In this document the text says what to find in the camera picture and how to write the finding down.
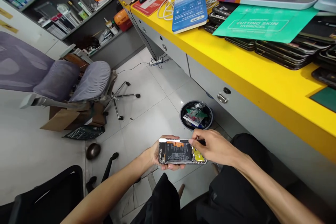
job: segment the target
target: chair wheel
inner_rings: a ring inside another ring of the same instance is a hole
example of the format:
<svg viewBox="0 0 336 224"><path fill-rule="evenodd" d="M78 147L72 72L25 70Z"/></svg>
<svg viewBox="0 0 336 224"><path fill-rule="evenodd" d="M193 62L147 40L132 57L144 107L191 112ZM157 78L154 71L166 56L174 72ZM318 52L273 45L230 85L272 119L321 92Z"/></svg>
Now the chair wheel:
<svg viewBox="0 0 336 224"><path fill-rule="evenodd" d="M94 176L94 177L91 177L91 178L89 179L89 182L88 182L88 183L90 183L90 184L94 184L96 181L97 181L97 177Z"/></svg>
<svg viewBox="0 0 336 224"><path fill-rule="evenodd" d="M118 152L113 153L112 155L113 160L116 159L117 157L119 157L119 153Z"/></svg>

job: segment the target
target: hand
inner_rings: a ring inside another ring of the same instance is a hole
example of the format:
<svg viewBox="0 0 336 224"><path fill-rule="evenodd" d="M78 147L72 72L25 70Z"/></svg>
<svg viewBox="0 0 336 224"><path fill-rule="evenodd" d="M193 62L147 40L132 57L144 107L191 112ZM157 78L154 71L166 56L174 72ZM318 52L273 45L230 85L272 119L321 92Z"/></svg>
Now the hand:
<svg viewBox="0 0 336 224"><path fill-rule="evenodd" d="M167 138L167 139L180 139L180 137L174 136L174 135L162 135L160 138ZM148 149L149 151L149 155L150 155L150 159L153 163L153 165L160 165L161 166L161 170L178 170L179 168L184 169L186 165L181 164L181 165L177 165L177 164L168 164L168 165L162 165L159 164L159 140L157 140L152 147L150 147Z"/></svg>
<svg viewBox="0 0 336 224"><path fill-rule="evenodd" d="M204 139L206 146L196 139ZM221 165L235 167L245 154L234 147L219 132L215 130L195 129L189 143L194 146L208 160Z"/></svg>

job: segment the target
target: tiled floor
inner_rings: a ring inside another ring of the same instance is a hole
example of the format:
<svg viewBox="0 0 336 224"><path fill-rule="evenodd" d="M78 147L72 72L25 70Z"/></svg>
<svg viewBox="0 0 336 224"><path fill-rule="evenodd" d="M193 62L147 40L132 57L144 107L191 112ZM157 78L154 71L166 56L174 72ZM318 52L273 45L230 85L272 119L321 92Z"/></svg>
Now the tiled floor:
<svg viewBox="0 0 336 224"><path fill-rule="evenodd" d="M145 48L117 69L117 73L131 69L141 62L149 62L150 59L151 55ZM118 75L114 91L124 81L131 85L125 86L120 93L140 93L141 98L128 97L117 101L119 114L124 116L123 121L117 119L114 107L109 110L106 132L97 138L97 142L101 144L101 154L92 162L92 173L97 176L97 181L101 181L107 162L114 152L118 152L119 157L112 163L111 174L125 167L161 135L173 134L190 138L192 133L184 128L179 118L180 109L187 101L202 100L207 103L215 114L216 122L212 128L227 139L246 131L174 61L162 64L162 69L140 64L133 70L124 71ZM114 223L130 223L133 220L151 196L151 185L162 174L161 169L156 169L128 190L111 212ZM203 166L189 165L183 170L166 171L166 174L177 189L185 184L181 198L182 207L206 192L215 177L211 162Z"/></svg>

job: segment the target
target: desk drawer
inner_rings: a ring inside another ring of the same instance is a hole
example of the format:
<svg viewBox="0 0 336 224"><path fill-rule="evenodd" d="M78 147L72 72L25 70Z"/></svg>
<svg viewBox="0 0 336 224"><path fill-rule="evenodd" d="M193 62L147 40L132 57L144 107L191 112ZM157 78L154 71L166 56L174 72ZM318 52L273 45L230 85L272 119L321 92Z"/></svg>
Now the desk drawer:
<svg viewBox="0 0 336 224"><path fill-rule="evenodd" d="M270 152L327 202L335 199L335 165L189 55L188 62L191 78Z"/></svg>
<svg viewBox="0 0 336 224"><path fill-rule="evenodd" d="M187 75L189 75L189 67L187 55L176 45L171 43L168 39L161 36L152 27L134 16L134 20L137 23L139 29L144 32L158 47L160 47L165 53L167 53L178 64Z"/></svg>

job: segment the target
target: black pants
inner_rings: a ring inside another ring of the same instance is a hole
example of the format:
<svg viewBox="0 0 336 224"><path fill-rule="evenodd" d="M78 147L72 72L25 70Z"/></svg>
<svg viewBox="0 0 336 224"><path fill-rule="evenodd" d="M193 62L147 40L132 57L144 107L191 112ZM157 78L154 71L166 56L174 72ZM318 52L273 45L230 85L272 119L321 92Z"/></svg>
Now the black pants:
<svg viewBox="0 0 336 224"><path fill-rule="evenodd" d="M265 172L272 169L267 149L249 134L236 135L231 143L248 154ZM279 223L252 185L231 166L223 166L209 192L180 210L175 187L163 174L135 223Z"/></svg>
<svg viewBox="0 0 336 224"><path fill-rule="evenodd" d="M267 149L255 137L238 134L231 143L266 173L271 171ZM232 166L223 166L209 186L208 200L199 203L196 212L199 223L279 223L253 186Z"/></svg>

